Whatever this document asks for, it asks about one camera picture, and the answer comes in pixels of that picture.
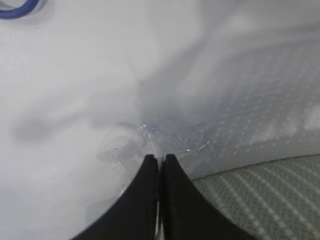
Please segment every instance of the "gray textured fabric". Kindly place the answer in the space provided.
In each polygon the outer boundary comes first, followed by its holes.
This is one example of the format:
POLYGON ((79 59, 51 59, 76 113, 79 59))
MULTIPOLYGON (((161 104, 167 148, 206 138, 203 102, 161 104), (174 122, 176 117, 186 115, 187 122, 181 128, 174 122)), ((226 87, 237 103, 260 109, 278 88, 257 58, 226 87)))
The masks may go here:
POLYGON ((320 155, 247 166, 193 183, 258 239, 320 239, 320 155))

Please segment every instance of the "blue ring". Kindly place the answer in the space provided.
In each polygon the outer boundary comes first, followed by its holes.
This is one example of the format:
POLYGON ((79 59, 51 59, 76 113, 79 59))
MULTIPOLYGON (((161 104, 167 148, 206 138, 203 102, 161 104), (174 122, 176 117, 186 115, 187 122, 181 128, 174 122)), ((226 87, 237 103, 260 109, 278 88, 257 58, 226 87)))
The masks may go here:
POLYGON ((32 12, 38 5, 39 0, 26 0, 26 2, 17 8, 11 10, 0 10, 0 19, 17 19, 32 12))

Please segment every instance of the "crumpled plastic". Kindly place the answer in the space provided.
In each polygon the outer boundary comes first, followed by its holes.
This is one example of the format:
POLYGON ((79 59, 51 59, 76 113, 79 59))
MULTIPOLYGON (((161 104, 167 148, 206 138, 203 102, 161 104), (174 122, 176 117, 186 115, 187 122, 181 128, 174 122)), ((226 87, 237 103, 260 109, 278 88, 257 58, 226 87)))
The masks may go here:
POLYGON ((102 142, 97 158, 113 164, 121 175, 116 194, 121 195, 135 177, 146 154, 154 154, 161 164, 166 154, 175 154, 190 178, 198 176, 197 167, 203 166, 214 154, 205 129, 183 126, 170 121, 147 121, 141 125, 122 125, 126 135, 111 142, 102 142))

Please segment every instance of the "black plastic piece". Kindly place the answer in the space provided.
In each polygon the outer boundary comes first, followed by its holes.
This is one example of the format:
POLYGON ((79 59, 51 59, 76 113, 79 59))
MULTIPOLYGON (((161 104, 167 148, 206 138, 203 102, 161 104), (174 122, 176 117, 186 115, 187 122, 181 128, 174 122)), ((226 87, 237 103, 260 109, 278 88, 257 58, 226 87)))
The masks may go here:
POLYGON ((160 169, 160 212, 165 240, 254 240, 211 206, 170 154, 160 169))
POLYGON ((158 162, 147 155, 125 192, 93 225, 73 240, 153 240, 158 162))

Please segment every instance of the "white fabric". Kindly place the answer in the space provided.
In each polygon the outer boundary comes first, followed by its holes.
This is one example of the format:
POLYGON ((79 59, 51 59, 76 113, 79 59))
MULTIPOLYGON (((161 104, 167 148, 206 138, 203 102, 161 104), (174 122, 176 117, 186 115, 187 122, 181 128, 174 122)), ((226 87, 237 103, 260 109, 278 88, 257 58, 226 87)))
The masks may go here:
MULTIPOLYGON (((275 84, 275 78, 263 77, 269 71, 276 76, 279 70, 285 76, 291 69, 303 79, 308 74, 303 58, 308 63, 318 61, 319 7, 312 0, 49 0, 33 15, 2 20, 0 212, 4 214, 0 215, 0 238, 69 239, 98 217, 107 200, 116 196, 124 171, 96 158, 103 139, 112 141, 123 134, 114 124, 139 124, 159 114, 165 119, 173 112, 197 122, 208 117, 197 112, 208 101, 217 106, 212 114, 223 117, 227 107, 218 103, 228 94, 241 105, 249 86, 259 93, 258 88, 270 80, 265 89, 268 95, 275 84), (312 46, 308 39, 314 39, 312 46), (273 48, 288 42, 300 50, 273 48), (269 50, 270 61, 263 57, 268 55, 263 50, 250 52, 259 48, 269 50), (247 62, 236 57, 243 52, 247 62), (300 57, 286 65, 286 54, 290 61, 300 57), (191 62, 191 67, 181 67, 184 61, 191 62), (246 77, 254 71, 250 65, 263 68, 254 73, 259 78, 246 77), (245 66, 248 72, 237 72, 245 66), (251 85, 257 79, 261 82, 251 85)), ((315 75, 307 75, 309 80, 318 74, 313 67, 315 75)), ((316 133, 319 128, 315 124, 319 123, 319 99, 310 94, 318 80, 303 95, 303 104, 311 106, 307 112, 298 112, 306 118, 294 147, 281 137, 296 132, 288 126, 278 134, 270 117, 253 139, 252 144, 258 144, 254 148, 247 146, 251 133, 244 141, 224 146, 228 136, 239 140, 240 128, 255 127, 247 116, 237 123, 242 127, 232 129, 223 122, 226 119, 210 115, 213 126, 221 122, 223 133, 212 139, 214 148, 222 151, 212 159, 221 158, 209 162, 211 168, 199 166, 197 174, 252 164, 250 159, 261 162, 319 152, 316 134, 313 142, 299 142, 311 134, 305 129, 316 133), (259 143, 267 139, 284 141, 268 143, 282 150, 269 154, 269 147, 259 143)), ((304 86, 298 83, 297 91, 304 86)), ((250 97, 252 103, 258 101, 250 97)), ((238 105, 230 109, 234 120, 238 105)))

